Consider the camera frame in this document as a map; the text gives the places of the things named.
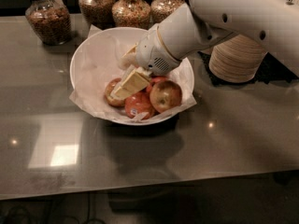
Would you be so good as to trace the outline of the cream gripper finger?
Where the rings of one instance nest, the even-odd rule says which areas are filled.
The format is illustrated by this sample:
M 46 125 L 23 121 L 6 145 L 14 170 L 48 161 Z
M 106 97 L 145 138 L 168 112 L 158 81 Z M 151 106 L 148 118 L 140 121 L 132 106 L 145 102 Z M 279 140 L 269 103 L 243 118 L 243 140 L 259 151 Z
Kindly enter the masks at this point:
M 136 46 L 132 46 L 126 53 L 124 53 L 118 63 L 120 69 L 127 69 L 131 65 L 137 66 Z
M 118 100 L 124 100 L 145 89 L 150 84 L 150 79 L 151 71 L 143 67 L 130 66 L 111 92 L 111 96 Z

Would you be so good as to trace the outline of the white rounded gripper body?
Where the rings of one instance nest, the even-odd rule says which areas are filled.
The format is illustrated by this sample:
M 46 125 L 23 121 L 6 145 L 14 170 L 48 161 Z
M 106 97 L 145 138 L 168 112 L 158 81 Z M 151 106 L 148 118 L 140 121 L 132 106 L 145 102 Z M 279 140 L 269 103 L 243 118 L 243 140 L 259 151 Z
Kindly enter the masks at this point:
M 168 51 L 158 26 L 150 28 L 137 43 L 136 61 L 155 76 L 165 76 L 181 64 Z

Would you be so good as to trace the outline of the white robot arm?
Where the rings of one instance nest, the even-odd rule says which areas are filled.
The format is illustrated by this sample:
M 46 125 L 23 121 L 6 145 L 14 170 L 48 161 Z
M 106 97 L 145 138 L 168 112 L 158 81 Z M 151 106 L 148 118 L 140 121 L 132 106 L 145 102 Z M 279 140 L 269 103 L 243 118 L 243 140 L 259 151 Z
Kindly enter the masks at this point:
M 244 35 L 299 75 L 299 6 L 286 0 L 189 0 L 153 25 L 121 57 L 127 69 L 111 95 L 125 99 L 146 88 L 139 75 L 163 76 L 189 54 Z

